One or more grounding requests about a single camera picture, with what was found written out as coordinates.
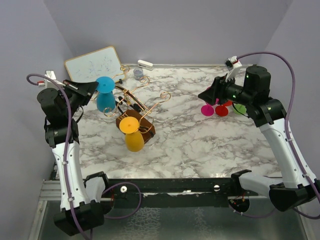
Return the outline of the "pink wine glass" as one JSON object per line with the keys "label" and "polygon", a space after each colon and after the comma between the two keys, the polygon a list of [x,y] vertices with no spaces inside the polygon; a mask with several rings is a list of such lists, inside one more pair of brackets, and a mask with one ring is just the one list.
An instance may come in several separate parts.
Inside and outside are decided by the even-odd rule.
{"label": "pink wine glass", "polygon": [[206,102],[205,105],[201,107],[200,111],[204,116],[210,117],[215,113],[214,105]]}

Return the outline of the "red wine glass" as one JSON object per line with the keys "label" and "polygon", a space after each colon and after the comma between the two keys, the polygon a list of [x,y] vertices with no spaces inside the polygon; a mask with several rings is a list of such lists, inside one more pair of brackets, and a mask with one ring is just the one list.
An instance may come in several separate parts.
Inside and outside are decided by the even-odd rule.
{"label": "red wine glass", "polygon": [[223,103],[222,105],[217,105],[215,108],[215,113],[220,117],[225,117],[229,114],[228,107],[232,105],[231,101],[227,101],[226,103]]}

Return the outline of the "blue wine glass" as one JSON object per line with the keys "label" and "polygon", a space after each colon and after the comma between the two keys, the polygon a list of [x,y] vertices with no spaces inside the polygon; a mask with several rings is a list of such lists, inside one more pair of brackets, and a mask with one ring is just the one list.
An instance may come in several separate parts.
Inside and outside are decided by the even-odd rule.
{"label": "blue wine glass", "polygon": [[109,113],[116,107],[116,100],[113,95],[116,84],[114,80],[108,76],[101,76],[96,82],[98,83],[96,89],[98,92],[96,98],[97,109],[102,113]]}

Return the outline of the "green wine glass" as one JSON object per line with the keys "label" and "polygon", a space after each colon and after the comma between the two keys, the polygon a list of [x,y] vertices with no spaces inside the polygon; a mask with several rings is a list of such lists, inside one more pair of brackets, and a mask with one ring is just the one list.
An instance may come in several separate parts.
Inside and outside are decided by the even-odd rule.
{"label": "green wine glass", "polygon": [[236,103],[236,104],[232,105],[232,109],[238,115],[246,115],[247,114],[247,109],[244,105]]}

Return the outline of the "yellow wine glass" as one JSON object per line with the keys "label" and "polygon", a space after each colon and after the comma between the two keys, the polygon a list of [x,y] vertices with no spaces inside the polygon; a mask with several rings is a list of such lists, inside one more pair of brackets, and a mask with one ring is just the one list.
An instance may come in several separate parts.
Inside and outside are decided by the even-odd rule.
{"label": "yellow wine glass", "polygon": [[123,118],[119,123],[119,129],[125,134],[126,147],[131,152],[139,152],[145,145],[144,138],[139,131],[139,121],[132,116]]}

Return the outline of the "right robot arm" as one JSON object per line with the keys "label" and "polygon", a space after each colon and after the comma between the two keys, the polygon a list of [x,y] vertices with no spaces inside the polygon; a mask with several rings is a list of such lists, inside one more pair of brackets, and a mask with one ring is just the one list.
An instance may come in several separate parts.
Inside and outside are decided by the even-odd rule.
{"label": "right robot arm", "polygon": [[252,65],[246,68],[243,86],[227,76],[218,76],[198,98],[210,105],[232,101],[245,106],[248,117],[269,143],[282,178],[242,170],[232,174],[229,189],[236,196],[248,190],[268,197],[277,210],[285,212],[312,201],[320,191],[320,181],[294,143],[282,103],[269,96],[270,82],[271,74],[265,67]]}

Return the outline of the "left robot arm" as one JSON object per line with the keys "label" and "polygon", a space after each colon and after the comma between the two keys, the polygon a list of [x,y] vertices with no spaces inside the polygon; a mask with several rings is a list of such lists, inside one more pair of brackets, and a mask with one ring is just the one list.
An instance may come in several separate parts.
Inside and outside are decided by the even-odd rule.
{"label": "left robot arm", "polygon": [[83,178],[80,167],[78,124],[73,115],[87,105],[98,83],[63,81],[61,90],[46,88],[37,95],[45,113],[45,140],[51,147],[58,168],[61,189],[60,212],[54,224],[69,236],[104,224],[101,198],[111,190],[104,172]]}

